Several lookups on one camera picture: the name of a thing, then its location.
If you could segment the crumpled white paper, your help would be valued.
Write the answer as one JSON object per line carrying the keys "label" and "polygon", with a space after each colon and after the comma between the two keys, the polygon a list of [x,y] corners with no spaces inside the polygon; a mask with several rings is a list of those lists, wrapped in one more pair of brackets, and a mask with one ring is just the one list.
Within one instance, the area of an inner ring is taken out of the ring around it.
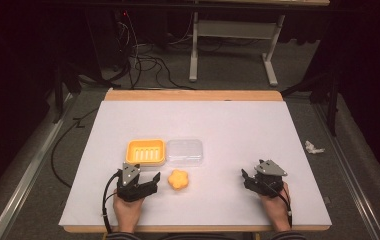
{"label": "crumpled white paper", "polygon": [[305,141],[305,150],[309,154],[320,154],[324,153],[325,149],[324,148],[316,148],[314,144],[312,144],[310,141],[306,140]]}

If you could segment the clear plastic lid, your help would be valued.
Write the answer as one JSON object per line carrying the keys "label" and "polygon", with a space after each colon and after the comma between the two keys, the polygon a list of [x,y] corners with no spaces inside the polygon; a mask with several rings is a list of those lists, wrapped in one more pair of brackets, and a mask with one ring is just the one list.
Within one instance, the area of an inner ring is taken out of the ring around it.
{"label": "clear plastic lid", "polygon": [[199,166],[203,157],[203,144],[198,139],[176,139],[167,142],[166,160],[171,166]]}

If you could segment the black stand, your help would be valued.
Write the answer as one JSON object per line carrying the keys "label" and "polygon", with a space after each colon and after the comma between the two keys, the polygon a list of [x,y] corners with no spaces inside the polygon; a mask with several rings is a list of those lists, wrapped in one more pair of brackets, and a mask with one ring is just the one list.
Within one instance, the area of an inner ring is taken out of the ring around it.
{"label": "black stand", "polygon": [[76,64],[71,62],[58,63],[54,69],[54,96],[57,110],[56,118],[54,120],[55,123],[58,123],[65,113],[63,87],[66,87],[72,94],[80,94],[82,89],[79,83],[80,75],[90,79],[93,83],[112,87],[111,82],[103,79],[101,76],[91,74]]}
{"label": "black stand", "polygon": [[307,88],[311,89],[311,95],[309,96],[311,103],[317,104],[323,101],[328,103],[326,124],[329,132],[335,136],[339,77],[336,73],[332,72],[321,73],[281,91],[281,95],[287,97],[295,92],[304,91]]}

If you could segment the yellow soap dish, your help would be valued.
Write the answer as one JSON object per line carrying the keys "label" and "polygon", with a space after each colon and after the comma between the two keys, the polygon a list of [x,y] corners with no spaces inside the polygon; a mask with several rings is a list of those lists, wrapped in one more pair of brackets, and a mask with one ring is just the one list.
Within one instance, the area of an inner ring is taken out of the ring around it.
{"label": "yellow soap dish", "polygon": [[137,139],[128,143],[126,151],[128,164],[159,166],[165,162],[165,142],[161,139]]}

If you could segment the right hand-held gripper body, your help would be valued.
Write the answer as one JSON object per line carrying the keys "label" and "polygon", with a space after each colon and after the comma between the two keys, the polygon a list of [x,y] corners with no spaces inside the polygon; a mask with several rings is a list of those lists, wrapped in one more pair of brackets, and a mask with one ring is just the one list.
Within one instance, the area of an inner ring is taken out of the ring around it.
{"label": "right hand-held gripper body", "polygon": [[245,188],[262,196],[277,197],[283,190],[283,177],[287,176],[287,172],[272,160],[266,160],[264,164],[258,164],[254,169],[256,174],[250,177],[256,179],[256,183],[245,184]]}

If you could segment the person's right hand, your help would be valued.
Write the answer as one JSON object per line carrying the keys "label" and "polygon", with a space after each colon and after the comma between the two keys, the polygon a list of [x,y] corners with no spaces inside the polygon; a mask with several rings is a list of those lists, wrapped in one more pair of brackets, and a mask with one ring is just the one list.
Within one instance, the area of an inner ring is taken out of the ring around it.
{"label": "person's right hand", "polygon": [[260,200],[264,211],[276,232],[290,231],[292,229],[289,221],[289,189],[286,182],[284,182],[283,190],[277,197],[270,198],[268,196],[260,195]]}

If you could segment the metal floor rail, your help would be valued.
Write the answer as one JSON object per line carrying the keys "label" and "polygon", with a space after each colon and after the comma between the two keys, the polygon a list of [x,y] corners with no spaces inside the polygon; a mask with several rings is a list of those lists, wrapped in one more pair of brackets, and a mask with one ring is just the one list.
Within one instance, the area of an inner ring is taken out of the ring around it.
{"label": "metal floor rail", "polygon": [[31,134],[0,179],[0,240],[6,240],[32,188],[46,157],[73,108],[78,94],[68,93],[58,114],[54,107]]}
{"label": "metal floor rail", "polygon": [[337,158],[337,165],[342,172],[345,184],[349,190],[352,200],[354,201],[356,209],[362,218],[370,239],[380,240],[380,224],[372,209],[370,201],[362,190],[361,185],[359,184],[359,181],[350,166],[349,160],[345,155],[340,142],[337,137],[332,134],[327,125],[326,114],[324,113],[323,108],[318,104],[314,104],[313,109],[331,143],[332,150]]}

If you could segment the person's left hand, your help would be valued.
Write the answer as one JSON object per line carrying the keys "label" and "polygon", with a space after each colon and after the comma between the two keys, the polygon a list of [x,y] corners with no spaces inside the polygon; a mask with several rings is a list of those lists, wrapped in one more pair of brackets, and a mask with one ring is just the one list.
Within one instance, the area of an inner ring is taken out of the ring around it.
{"label": "person's left hand", "polygon": [[114,194],[113,209],[120,232],[134,233],[139,222],[144,199],[127,202]]}

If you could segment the white metal desk frame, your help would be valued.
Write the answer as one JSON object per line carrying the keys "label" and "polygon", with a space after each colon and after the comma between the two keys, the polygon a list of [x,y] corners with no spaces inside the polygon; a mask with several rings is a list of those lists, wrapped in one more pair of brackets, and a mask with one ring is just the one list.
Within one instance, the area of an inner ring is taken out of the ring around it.
{"label": "white metal desk frame", "polygon": [[261,55],[270,86],[277,86],[278,80],[272,64],[272,57],[280,36],[284,15],[280,15],[275,23],[255,23],[221,20],[200,20],[199,13],[193,13],[192,50],[190,55],[189,81],[198,79],[198,38],[239,38],[252,40],[269,40],[269,50]]}

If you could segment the yellow flower-shaped soap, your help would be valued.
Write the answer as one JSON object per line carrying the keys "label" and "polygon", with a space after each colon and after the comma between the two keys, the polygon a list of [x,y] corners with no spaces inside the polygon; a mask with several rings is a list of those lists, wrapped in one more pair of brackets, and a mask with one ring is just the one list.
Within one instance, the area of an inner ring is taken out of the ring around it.
{"label": "yellow flower-shaped soap", "polygon": [[188,186],[188,173],[183,170],[174,169],[168,177],[168,183],[174,190],[181,190]]}

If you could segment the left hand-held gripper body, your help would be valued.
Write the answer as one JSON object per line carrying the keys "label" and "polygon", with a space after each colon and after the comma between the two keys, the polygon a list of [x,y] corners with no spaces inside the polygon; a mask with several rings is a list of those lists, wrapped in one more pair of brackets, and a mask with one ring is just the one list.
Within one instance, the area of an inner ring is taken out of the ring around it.
{"label": "left hand-held gripper body", "polygon": [[123,178],[118,178],[117,182],[117,196],[127,202],[143,199],[157,192],[158,186],[150,187],[147,185],[149,182],[140,184],[139,177],[141,168],[139,164],[131,165],[124,163],[122,165]]}

